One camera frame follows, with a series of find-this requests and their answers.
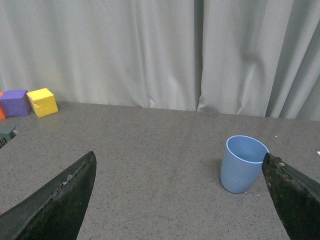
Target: orange cube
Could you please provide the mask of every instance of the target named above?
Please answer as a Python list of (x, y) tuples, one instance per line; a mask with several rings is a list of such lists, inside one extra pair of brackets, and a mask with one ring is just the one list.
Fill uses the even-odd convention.
[(7, 115), (6, 115), (5, 111), (3, 110), (2, 106), (0, 105), (0, 120), (6, 119), (6, 118), (7, 118)]

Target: cup rim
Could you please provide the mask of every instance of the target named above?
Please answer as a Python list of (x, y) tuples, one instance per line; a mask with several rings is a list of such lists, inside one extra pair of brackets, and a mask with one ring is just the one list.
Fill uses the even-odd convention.
[(228, 146), (228, 142), (230, 139), (233, 139), (233, 138), (236, 138), (236, 137), (244, 137), (244, 138), (248, 138), (248, 139), (252, 139), (256, 142), (258, 142), (259, 144), (261, 144), (265, 149), (266, 149), (266, 153), (269, 153), (269, 149), (266, 147), (266, 145), (264, 145), (261, 141), (251, 137), (251, 136), (246, 136), (246, 135), (234, 135), (234, 136), (231, 136), (228, 138), (228, 140), (226, 141), (225, 145), (226, 145), (226, 148), (228, 149), (229, 153), (231, 153), (235, 158), (243, 161), (243, 162), (246, 162), (246, 163), (249, 163), (249, 164), (262, 164), (264, 161), (259, 161), (259, 162), (253, 162), (253, 161), (247, 161), (247, 160), (244, 160), (242, 159), (241, 157), (238, 157), (237, 155), (235, 155), (230, 149), (229, 149), (229, 146)]

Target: speckled countertop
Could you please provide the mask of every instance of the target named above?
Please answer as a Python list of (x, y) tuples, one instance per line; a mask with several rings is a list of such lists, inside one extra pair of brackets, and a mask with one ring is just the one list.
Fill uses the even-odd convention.
[(241, 194), (220, 183), (232, 135), (320, 182), (320, 122), (58, 102), (59, 112), (8, 117), (0, 149), (0, 213), (88, 151), (97, 173), (78, 240), (289, 239), (261, 174)]

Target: gray curtain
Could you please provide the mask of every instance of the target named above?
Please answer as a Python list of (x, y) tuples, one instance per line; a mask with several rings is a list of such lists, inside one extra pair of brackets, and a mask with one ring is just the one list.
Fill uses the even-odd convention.
[(320, 120), (318, 0), (0, 0), (0, 91)]

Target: blue cup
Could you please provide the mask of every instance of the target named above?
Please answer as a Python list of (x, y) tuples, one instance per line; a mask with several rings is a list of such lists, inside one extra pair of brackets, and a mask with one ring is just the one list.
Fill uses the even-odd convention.
[(262, 171), (268, 148), (249, 136), (232, 136), (226, 141), (221, 165), (221, 183), (231, 193), (246, 191)]

